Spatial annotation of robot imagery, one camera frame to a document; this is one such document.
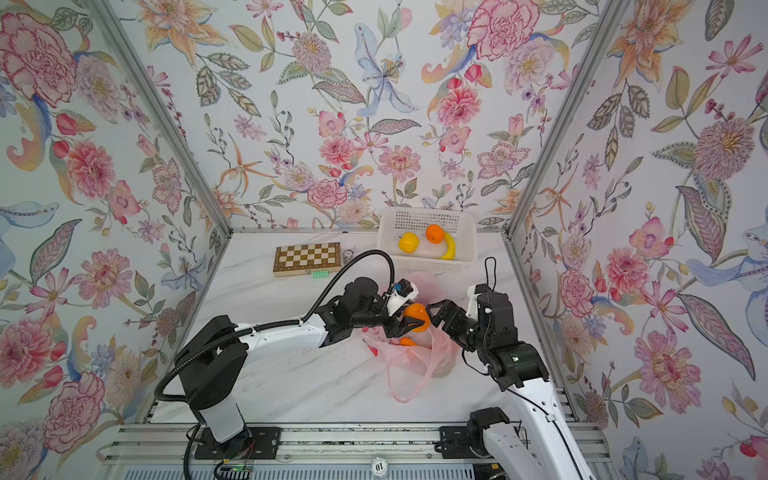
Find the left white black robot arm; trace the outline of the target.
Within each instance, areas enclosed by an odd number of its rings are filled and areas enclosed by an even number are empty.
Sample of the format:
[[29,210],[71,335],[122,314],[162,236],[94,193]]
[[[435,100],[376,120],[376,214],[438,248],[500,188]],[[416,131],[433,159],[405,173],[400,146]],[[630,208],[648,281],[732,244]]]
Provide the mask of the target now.
[[235,324],[220,315],[184,347],[173,368],[155,387],[160,402],[184,403],[216,442],[226,444],[246,430],[232,391],[245,365],[299,350],[314,350],[348,339],[356,329],[379,327],[400,338],[430,325],[424,306],[416,313],[418,289],[403,279],[384,293],[375,281],[360,277],[340,295],[322,297],[306,317],[263,324]]

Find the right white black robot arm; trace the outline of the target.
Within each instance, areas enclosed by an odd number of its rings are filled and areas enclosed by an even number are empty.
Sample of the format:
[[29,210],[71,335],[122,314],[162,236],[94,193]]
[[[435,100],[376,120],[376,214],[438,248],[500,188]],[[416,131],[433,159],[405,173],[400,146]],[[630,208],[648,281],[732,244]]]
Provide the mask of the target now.
[[463,353],[475,353],[486,377],[511,396],[506,408],[470,414],[470,450],[497,463],[508,479],[592,479],[541,355],[519,338],[508,296],[481,284],[470,289],[466,308],[443,300],[426,311],[432,325]]

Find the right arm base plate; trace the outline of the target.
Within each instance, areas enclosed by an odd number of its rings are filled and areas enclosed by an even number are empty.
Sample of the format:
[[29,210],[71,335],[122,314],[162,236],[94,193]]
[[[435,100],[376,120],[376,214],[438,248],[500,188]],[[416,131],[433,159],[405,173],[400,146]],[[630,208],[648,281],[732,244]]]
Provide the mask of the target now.
[[465,425],[441,426],[434,450],[441,454],[443,459],[490,458],[483,434],[496,424],[511,425],[516,434],[519,434],[522,427],[520,420],[512,421],[500,407],[476,410],[469,414]]

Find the yellow lemon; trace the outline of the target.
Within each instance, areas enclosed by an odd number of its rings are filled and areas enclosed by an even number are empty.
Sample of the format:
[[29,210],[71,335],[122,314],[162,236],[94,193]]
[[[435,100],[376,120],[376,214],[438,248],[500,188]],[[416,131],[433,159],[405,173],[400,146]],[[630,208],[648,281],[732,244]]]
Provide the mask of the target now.
[[407,254],[411,254],[417,251],[420,245],[420,239],[419,237],[412,233],[412,232],[406,232],[404,233],[399,241],[398,241],[398,248]]

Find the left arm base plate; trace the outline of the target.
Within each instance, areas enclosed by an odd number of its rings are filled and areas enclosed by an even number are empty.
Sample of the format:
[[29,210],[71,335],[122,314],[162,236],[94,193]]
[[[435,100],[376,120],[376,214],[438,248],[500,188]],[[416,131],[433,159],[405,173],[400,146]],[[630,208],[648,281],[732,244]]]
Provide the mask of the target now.
[[230,440],[219,442],[204,428],[194,452],[195,460],[275,460],[282,429],[247,426]]

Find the pink plastic bag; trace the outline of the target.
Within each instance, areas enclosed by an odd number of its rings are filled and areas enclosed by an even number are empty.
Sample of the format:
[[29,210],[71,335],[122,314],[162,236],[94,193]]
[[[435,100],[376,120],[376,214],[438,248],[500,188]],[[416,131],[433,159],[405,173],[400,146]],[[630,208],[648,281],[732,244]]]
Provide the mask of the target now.
[[402,404],[413,400],[433,379],[448,375],[454,368],[459,346],[442,330],[430,325],[408,337],[417,346],[399,344],[401,338],[387,338],[382,327],[365,327],[361,339],[373,356],[385,366],[389,391]]

